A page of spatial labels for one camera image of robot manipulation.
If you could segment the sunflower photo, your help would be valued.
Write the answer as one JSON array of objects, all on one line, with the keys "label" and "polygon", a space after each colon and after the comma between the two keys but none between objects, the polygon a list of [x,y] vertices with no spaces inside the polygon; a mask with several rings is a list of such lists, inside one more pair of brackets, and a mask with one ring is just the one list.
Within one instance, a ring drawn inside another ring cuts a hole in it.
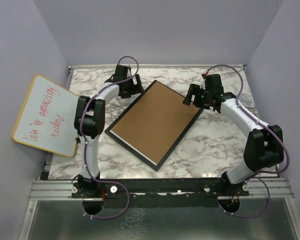
[{"label": "sunflower photo", "polygon": [[119,135],[117,135],[115,132],[113,132],[112,130],[109,131],[112,135],[114,135],[116,138],[118,138],[120,141],[122,141],[125,145],[127,145],[128,147],[130,147],[132,150],[134,150],[135,152],[137,152],[139,155],[141,155],[143,158],[145,158],[146,160],[148,160],[150,163],[152,163],[153,165],[157,166],[158,164],[156,162],[154,162],[153,160],[151,160],[148,156],[146,156],[145,154],[143,154],[140,150],[138,150],[136,147],[134,147],[133,145],[131,145],[129,142],[127,142],[126,140],[124,140],[122,137],[120,137]]}]

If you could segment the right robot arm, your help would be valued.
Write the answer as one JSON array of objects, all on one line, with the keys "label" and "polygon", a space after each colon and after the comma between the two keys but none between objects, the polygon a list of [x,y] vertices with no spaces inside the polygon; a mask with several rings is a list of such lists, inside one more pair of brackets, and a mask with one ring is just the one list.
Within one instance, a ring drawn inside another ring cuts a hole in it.
[{"label": "right robot arm", "polygon": [[238,184],[283,162],[283,131],[278,125],[269,125],[249,112],[232,92],[225,92],[219,74],[202,77],[204,86],[190,84],[182,103],[224,115],[246,137],[243,161],[221,175],[223,181],[219,189],[230,196],[237,191]]}]

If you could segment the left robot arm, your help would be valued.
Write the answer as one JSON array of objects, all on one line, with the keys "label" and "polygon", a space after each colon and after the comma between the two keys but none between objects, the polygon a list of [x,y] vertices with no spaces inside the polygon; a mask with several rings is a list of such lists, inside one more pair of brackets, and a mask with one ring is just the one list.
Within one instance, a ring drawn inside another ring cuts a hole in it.
[{"label": "left robot arm", "polygon": [[116,97],[130,98],[143,92],[139,74],[132,73],[130,66],[117,64],[98,93],[78,98],[74,128],[82,145],[82,164],[76,179],[87,196],[96,197],[101,190],[98,144],[105,128],[106,106]]}]

